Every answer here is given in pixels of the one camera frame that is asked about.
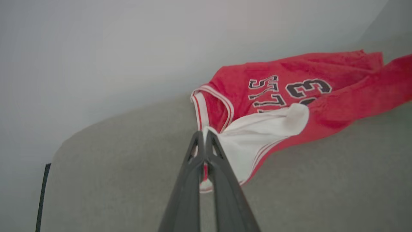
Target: white jersey trim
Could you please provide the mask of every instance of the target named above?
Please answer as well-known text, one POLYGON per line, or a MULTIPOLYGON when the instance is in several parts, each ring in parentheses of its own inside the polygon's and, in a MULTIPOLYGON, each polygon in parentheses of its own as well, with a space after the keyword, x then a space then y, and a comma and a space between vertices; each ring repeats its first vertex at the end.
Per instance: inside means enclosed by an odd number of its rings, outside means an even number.
POLYGON ((227 99, 225 96, 223 96, 221 93, 219 93, 218 91, 216 91, 215 89, 213 89, 211 86, 209 85, 202 85, 199 88, 195 89, 192 92, 192 96, 195 96, 199 91, 205 91, 208 92, 210 94, 212 94, 214 97, 216 97, 217 99, 219 99, 226 107, 226 111, 227 111, 227 119, 226 122, 224 123, 222 129, 220 130, 220 133, 228 126, 232 123, 233 121, 233 116, 234 116, 234 107, 233 104, 230 102, 229 99, 227 99))
POLYGON ((209 115, 207 113, 206 100, 201 92, 191 96, 196 111, 197 129, 202 130, 209 125, 209 115))

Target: jersey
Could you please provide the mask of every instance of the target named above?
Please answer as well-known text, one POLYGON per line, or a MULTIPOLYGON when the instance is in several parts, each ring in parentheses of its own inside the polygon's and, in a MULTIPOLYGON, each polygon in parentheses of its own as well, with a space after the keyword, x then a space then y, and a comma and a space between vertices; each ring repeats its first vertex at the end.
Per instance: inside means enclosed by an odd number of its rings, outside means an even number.
MULTIPOLYGON (((327 137, 410 100, 411 67, 412 56, 383 66, 378 52, 304 54, 222 67, 191 99, 198 129, 218 134, 243 184, 268 154, 327 137)), ((202 183, 201 190, 211 190, 211 183, 202 183)))

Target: gray couch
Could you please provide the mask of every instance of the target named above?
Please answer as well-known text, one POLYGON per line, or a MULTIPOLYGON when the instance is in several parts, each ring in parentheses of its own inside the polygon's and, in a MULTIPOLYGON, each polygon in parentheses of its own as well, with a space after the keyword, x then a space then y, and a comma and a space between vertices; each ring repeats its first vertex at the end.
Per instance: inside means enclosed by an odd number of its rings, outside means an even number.
MULTIPOLYGON (((412 53, 411 41, 342 49, 388 62, 412 53)), ((262 231, 412 231, 411 115, 407 103, 272 154, 243 187, 262 231)), ((195 130, 187 94, 76 133, 52 161, 41 231, 156 231, 195 130)), ((213 194, 201 195, 204 232, 213 210, 213 194)))

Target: jersey lettering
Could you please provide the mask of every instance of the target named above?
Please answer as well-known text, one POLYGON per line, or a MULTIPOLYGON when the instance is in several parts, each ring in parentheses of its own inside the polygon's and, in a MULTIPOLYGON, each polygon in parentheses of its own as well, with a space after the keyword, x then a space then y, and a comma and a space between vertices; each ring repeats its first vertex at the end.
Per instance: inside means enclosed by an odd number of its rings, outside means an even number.
MULTIPOLYGON (((249 80, 249 89, 260 89, 262 87, 267 87, 262 92, 258 94, 248 95, 249 100, 255 100, 262 95, 266 94, 267 92, 278 92, 278 83, 279 77, 277 75, 270 76, 266 79, 257 81, 257 80, 249 80)), ((293 98, 300 99, 299 103, 303 105, 309 105, 311 102, 316 100, 316 97, 307 97, 305 92, 313 91, 317 89, 321 94, 330 93, 332 92, 332 87, 324 80, 321 79, 309 79, 304 80, 303 82, 295 82, 287 84, 285 87, 286 91, 289 95, 293 98)), ((253 107, 266 107, 266 106, 279 106, 283 107, 286 106, 287 103, 283 99, 280 94, 271 94, 270 97, 273 101, 255 101, 253 102, 253 107)), ((258 109, 258 113, 263 113, 268 110, 258 109)))
POLYGON ((272 94, 271 95, 272 99, 275 99, 275 101, 256 101, 253 103, 253 107, 264 107, 264 106, 285 106, 285 100, 283 100, 282 96, 280 94, 272 94))
POLYGON ((255 100, 256 98, 264 95, 265 93, 271 91, 271 92, 277 92, 278 91, 278 76, 273 75, 270 76, 266 79, 260 80, 259 81, 259 85, 256 85, 256 83, 258 82, 257 80, 250 80, 249 81, 249 89, 260 89, 262 87, 265 86, 265 83, 267 82, 267 88, 264 89, 262 92, 258 93, 258 94, 251 94, 248 95, 249 100, 255 100))
POLYGON ((268 82, 268 86, 269 86, 269 84, 271 84, 273 82, 277 82, 277 81, 278 81, 278 76, 276 76, 276 75, 273 75, 273 76, 270 76, 266 79, 260 80, 258 85, 256 85, 256 83, 258 82, 257 80, 251 79, 251 80, 249 80, 249 89, 251 89, 251 90, 259 89, 259 88, 262 88, 265 85, 266 82, 268 82))

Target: red fabric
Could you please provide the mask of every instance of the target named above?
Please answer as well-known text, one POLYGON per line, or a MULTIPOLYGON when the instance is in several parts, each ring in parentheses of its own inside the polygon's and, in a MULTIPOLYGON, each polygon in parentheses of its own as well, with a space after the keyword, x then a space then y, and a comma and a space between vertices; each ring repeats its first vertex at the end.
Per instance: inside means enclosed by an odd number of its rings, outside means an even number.
MULTIPOLYGON (((310 115, 305 129, 267 152, 254 169, 253 176, 268 154, 330 136, 357 119, 389 111, 412 100, 412 55, 383 66, 380 52, 304 54, 273 62, 222 67, 206 85, 233 104, 233 121, 258 110, 275 110, 302 100, 313 100, 306 103, 310 115), (276 75, 276 81, 266 81, 259 87, 260 80, 273 75, 276 75), (274 83, 276 90, 262 93, 274 83), (250 99, 251 95, 260 93, 250 99), (272 95, 280 96, 284 104, 273 104, 279 97, 272 95)), ((230 112, 222 99, 203 90, 202 93, 210 126, 221 131, 230 112)))
POLYGON ((305 129, 271 149, 253 170, 251 179, 268 154, 333 135, 355 120, 389 111, 412 100, 412 54, 393 60, 362 81, 310 103, 305 129))
MULTIPOLYGON (((374 70, 383 66, 380 52, 366 54, 363 51, 340 53, 311 53, 290 57, 273 62, 246 63, 243 65, 222 67, 207 84, 226 98, 234 106, 234 118, 257 113, 258 108, 252 106, 255 100, 249 100, 248 95, 258 94, 267 86, 260 89, 249 89, 251 79, 262 80, 272 75, 278 76, 278 92, 269 91, 257 100, 273 101, 271 94, 280 94, 286 105, 264 106, 261 110, 273 110, 288 107, 302 99, 291 97, 285 87, 289 83, 301 82, 308 79, 320 78, 329 83, 333 91, 352 85, 374 70)), ((203 92, 206 98, 210 125, 217 131, 227 118, 227 110, 222 101, 203 92)), ((317 90, 306 92, 307 97, 320 97, 317 90)))

